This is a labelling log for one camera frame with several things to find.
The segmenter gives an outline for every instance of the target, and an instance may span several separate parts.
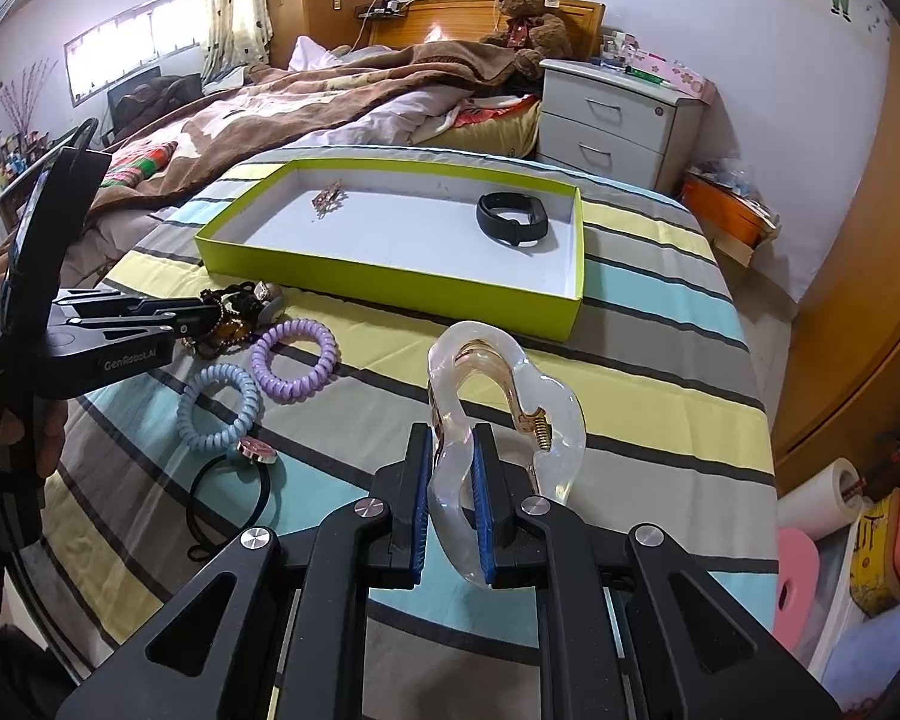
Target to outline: wooden headboard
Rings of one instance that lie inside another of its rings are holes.
[[[479,40],[495,29],[506,27],[506,17],[497,11],[495,2],[413,0],[407,5],[405,16],[372,20],[370,42],[403,49],[424,43],[437,28],[439,37],[431,37],[431,40]],[[600,2],[560,0],[557,15],[570,33],[573,59],[586,60],[598,52],[604,10],[605,6]]]

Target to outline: black hair tie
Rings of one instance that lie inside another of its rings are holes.
[[[238,528],[237,533],[242,533],[247,528],[256,524],[256,521],[260,518],[264,509],[266,509],[266,501],[269,501],[269,495],[271,494],[271,474],[269,474],[268,466],[276,461],[276,452],[264,442],[260,442],[259,440],[247,436],[240,440],[240,443],[237,445],[237,451],[252,464],[257,466],[257,471],[260,474],[260,497],[257,498],[257,505],[253,508],[253,512],[250,514],[247,522]],[[190,535],[197,541],[196,544],[187,550],[187,557],[193,562],[206,562],[207,560],[210,560],[212,557],[215,557],[223,547],[226,547],[233,541],[233,538],[228,538],[227,541],[223,541],[221,544],[213,543],[210,536],[207,536],[207,534],[204,533],[203,528],[199,526],[199,522],[197,522],[197,513],[194,511],[194,507],[196,507],[197,503],[197,488],[199,487],[200,482],[203,481],[203,477],[226,459],[227,455],[223,454],[215,457],[213,460],[207,461],[203,468],[199,469],[197,476],[194,476],[194,482],[190,485],[190,495],[187,497],[185,515],[187,520],[187,530],[190,531]]]
[[[521,223],[515,218],[504,218],[497,213],[501,210],[526,214],[529,220]],[[492,191],[481,197],[477,202],[477,224],[487,237],[512,247],[537,242],[550,229],[547,212],[539,198],[518,191]]]

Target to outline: human hand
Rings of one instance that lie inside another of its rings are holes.
[[[47,404],[43,424],[43,440],[36,456],[36,472],[46,479],[60,462],[65,440],[63,428],[67,423],[67,401],[55,400]],[[0,420],[0,444],[14,445],[24,437],[23,423],[10,412],[4,412]]]

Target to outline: metal bolt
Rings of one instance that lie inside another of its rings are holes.
[[[379,498],[361,498],[353,505],[353,511],[364,519],[379,517],[384,512],[384,502]]]
[[[550,510],[550,501],[540,495],[528,495],[523,499],[520,508],[531,517],[540,517],[541,514],[547,514]]]
[[[269,531],[266,528],[247,528],[240,534],[240,543],[247,549],[260,549],[269,544]]]
[[[663,531],[655,525],[641,525],[634,537],[645,547],[658,547],[663,543]]]

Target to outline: green box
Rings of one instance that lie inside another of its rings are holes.
[[[318,218],[310,199],[335,180],[343,204]],[[538,196],[551,219],[547,237],[529,250],[485,237],[475,211],[487,191]],[[237,197],[196,241],[209,271],[555,341],[570,335],[583,296],[578,188],[488,167],[295,159]]]

